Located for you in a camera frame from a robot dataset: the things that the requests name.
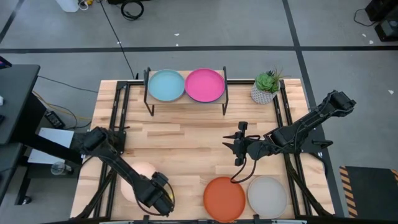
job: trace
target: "white container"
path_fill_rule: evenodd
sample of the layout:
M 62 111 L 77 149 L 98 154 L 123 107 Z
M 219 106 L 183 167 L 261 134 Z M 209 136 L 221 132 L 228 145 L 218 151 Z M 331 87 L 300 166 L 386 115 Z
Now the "white container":
M 56 0 L 65 12 L 77 12 L 79 10 L 78 0 Z

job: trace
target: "concrete floor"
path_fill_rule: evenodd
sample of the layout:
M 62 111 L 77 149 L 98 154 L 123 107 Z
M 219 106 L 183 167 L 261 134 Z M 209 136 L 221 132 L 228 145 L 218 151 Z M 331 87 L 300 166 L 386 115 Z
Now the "concrete floor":
M 2 0 L 0 30 L 17 5 Z M 382 46 L 372 27 L 353 22 L 355 10 L 369 0 L 326 1 L 289 0 L 301 46 Z M 281 46 L 270 50 L 201 50 L 127 52 L 134 72 L 143 69 L 198 67 L 220 69 L 226 66 L 230 78 L 253 78 L 258 73 L 283 67 L 284 75 L 302 76 L 285 14 L 279 0 L 152 0 L 138 21 L 127 21 L 116 6 L 104 3 L 109 19 L 124 47 L 183 46 Z M 358 19 L 369 22 L 361 12 Z M 40 75 L 81 88 L 97 90 L 100 80 L 128 79 L 131 73 L 101 6 L 87 11 L 63 12 L 55 1 L 25 0 L 1 40 L 0 54 L 12 63 L 39 64 Z M 45 53 L 45 49 L 97 48 L 96 53 Z M 37 54 L 2 54 L 18 49 L 36 49 Z M 325 136 L 335 142 L 329 148 L 338 190 L 343 200 L 340 165 L 398 169 L 395 146 L 398 122 L 396 89 L 397 51 L 311 51 L 303 52 L 304 64 L 313 92 L 320 103 L 333 90 L 344 91 L 358 104 L 347 118 L 335 118 L 323 125 Z M 67 107 L 78 116 L 93 114 L 96 95 L 38 79 L 35 91 L 49 103 Z M 73 119 L 62 115 L 68 125 Z M 14 200 L 24 170 L 19 169 L 0 207 L 0 223 L 44 223 L 66 220 L 75 193 L 76 180 L 35 180 L 29 192 L 34 201 L 17 207 Z

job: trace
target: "pink plate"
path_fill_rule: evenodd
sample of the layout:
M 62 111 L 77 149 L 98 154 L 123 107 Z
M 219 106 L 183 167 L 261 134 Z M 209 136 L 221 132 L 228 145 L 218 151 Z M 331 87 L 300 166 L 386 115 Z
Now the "pink plate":
M 210 103 L 222 96 L 225 89 L 224 78 L 208 68 L 192 71 L 185 80 L 185 91 L 201 103 Z

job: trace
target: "hazard stripe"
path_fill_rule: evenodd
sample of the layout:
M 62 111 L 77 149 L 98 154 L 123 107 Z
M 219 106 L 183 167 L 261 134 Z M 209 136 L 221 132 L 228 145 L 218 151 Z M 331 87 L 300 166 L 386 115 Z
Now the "hazard stripe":
M 344 175 L 347 175 L 347 176 L 348 176 L 347 170 L 344 170 L 344 169 L 342 169 L 342 168 L 340 168 L 340 174 L 344 174 Z
M 343 187 L 347 190 L 353 190 L 350 185 L 343 183 Z
M 354 201 L 353 188 L 350 185 L 348 170 L 345 166 L 340 167 L 341 183 L 343 184 L 344 194 L 346 196 L 346 202 L 348 207 L 348 214 L 350 218 L 356 218 L 358 213 L 356 211 L 356 204 Z
M 350 199 L 354 199 L 354 195 L 352 193 L 344 191 L 344 194 L 346 195 L 346 197 L 349 197 Z
M 354 215 L 358 215 L 358 214 L 356 213 L 356 210 L 353 209 L 353 208 L 351 208 L 351 207 L 348 207 L 348 211 L 349 211 L 350 213 L 354 214 Z
M 342 175 L 341 179 L 342 179 L 342 181 L 345 181 L 346 183 L 349 184 L 349 178 L 348 177 L 345 177 L 345 176 Z
M 353 200 L 350 200 L 350 199 L 346 198 L 346 201 L 347 201 L 347 204 L 355 207 L 355 202 Z

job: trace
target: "light blue plate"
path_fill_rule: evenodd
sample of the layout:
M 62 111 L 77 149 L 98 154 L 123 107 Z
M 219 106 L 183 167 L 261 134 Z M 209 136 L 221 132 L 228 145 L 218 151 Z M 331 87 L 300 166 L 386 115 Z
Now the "light blue plate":
M 185 91 L 185 80 L 175 70 L 160 70 L 148 82 L 149 94 L 160 101 L 173 101 Z

